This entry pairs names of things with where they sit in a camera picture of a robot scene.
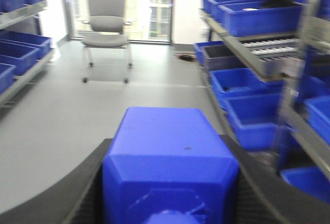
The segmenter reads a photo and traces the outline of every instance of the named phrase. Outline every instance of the black object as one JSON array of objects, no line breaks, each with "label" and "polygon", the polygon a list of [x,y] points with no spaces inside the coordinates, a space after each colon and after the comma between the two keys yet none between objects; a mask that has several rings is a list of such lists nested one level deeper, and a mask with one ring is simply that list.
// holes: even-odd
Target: black object
[{"label": "black object", "polygon": [[228,136],[221,136],[240,164],[237,224],[330,223],[330,205],[287,184]]},{"label": "black object", "polygon": [[81,164],[41,194],[0,214],[1,224],[101,224],[105,139]]},{"label": "black object", "polygon": [[[221,138],[240,164],[235,224],[330,224],[330,205],[284,182],[228,136]],[[0,223],[103,224],[102,161],[111,141],[46,191],[0,214]]]},{"label": "black object", "polygon": [[261,3],[260,9],[291,7],[297,5],[298,4],[292,0],[267,0]]}]

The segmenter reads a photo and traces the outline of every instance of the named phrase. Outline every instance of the office chair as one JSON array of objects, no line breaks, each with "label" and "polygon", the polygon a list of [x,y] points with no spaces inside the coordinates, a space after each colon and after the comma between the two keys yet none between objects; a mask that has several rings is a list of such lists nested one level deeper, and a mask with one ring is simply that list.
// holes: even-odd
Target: office chair
[{"label": "office chair", "polygon": [[[132,68],[130,43],[123,34],[125,0],[89,0],[90,21],[94,32],[84,36],[82,43],[84,58],[88,58],[88,65],[94,66],[90,48],[120,48],[126,49],[127,67]],[[114,32],[118,34],[101,34],[99,32]],[[128,73],[124,83],[128,83]]]}]

